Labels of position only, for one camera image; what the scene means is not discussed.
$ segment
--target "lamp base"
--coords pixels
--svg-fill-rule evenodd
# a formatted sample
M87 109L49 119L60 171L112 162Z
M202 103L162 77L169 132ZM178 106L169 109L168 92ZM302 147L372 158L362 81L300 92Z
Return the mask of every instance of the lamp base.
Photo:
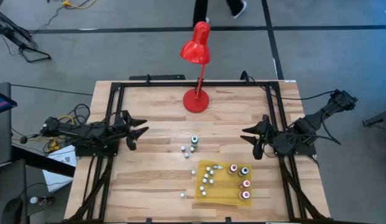
M183 105L186 110L192 113L200 113L209 105L209 97L205 91L201 90L198 99L195 98L195 90L188 90L183 97Z

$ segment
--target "person's leg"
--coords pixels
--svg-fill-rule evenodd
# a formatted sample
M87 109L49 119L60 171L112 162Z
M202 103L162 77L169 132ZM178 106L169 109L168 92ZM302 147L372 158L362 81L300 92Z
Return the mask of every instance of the person's leg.
M208 0L196 0L195 1L193 27L199 21L205 22L207 10L208 10Z
M231 15L233 18L237 19L242 12L245 11L247 3L243 0L226 0L229 5Z

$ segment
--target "yellow tray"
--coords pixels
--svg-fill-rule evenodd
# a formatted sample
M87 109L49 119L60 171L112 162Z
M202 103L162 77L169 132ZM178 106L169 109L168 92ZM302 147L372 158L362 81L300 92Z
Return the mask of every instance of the yellow tray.
M238 197L238 194L242 191L238 187L239 183L243 180L251 180L252 168L248 164L236 164L239 171L242 167L248 167L249 173L243 177L239 177L237 172L233 175L229 175L227 170L232 163L230 162L216 162L208 160L200 160L198 162L197 181L195 186L195 199L200 202L213 202L226 205L241 205L250 206L252 202L252 187L246 190L250 193L250 197L246 200L242 200ZM213 169L213 165L221 165L223 169ZM214 170L214 175L210 175L206 171L206 168L210 167ZM208 174L209 178L206 184L203 183L204 174ZM209 179L213 179L214 183L210 184ZM203 196L200 187L203 186L206 191L206 196Z

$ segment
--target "lamp shade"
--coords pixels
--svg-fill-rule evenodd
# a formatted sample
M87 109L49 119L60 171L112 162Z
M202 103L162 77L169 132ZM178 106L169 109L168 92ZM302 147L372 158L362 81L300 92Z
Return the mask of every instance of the lamp shade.
M210 28L206 22L198 22L194 27L193 40L189 40L180 51L180 56L191 63L205 65L209 63L207 45Z

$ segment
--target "gray floor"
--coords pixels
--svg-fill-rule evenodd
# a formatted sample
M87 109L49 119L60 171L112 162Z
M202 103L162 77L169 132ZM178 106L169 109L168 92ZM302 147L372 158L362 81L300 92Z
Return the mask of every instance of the gray floor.
M264 26L260 1L247 0L247 12L229 17L223 0L209 1L213 26ZM386 24L386 0L271 0L274 26L340 26ZM98 0L87 10L60 10L48 29L185 27L191 25L193 0ZM36 29L60 7L59 1L5 0L0 10L16 24ZM195 79L199 67L178 51L191 32L123 34L37 34L34 39L53 60L26 63L10 56L0 37L0 82L91 93L97 80L127 80L131 75L185 74ZM341 146L318 140L316 148L323 185L333 218L386 223L386 132L362 127L361 120L386 110L386 30L276 31L285 79L297 80L301 96L338 88L358 97L356 109L327 120ZM13 44L12 52L17 52ZM211 63L206 78L235 79L242 70L257 79L276 79L266 31L212 32ZM12 88L19 106L13 127L34 133L48 116L69 112L91 97ZM304 101L306 113L322 107L327 97ZM38 143L29 147L41 149ZM30 181L42 173L31 172ZM32 223L60 221L69 188L58 203L36 213Z

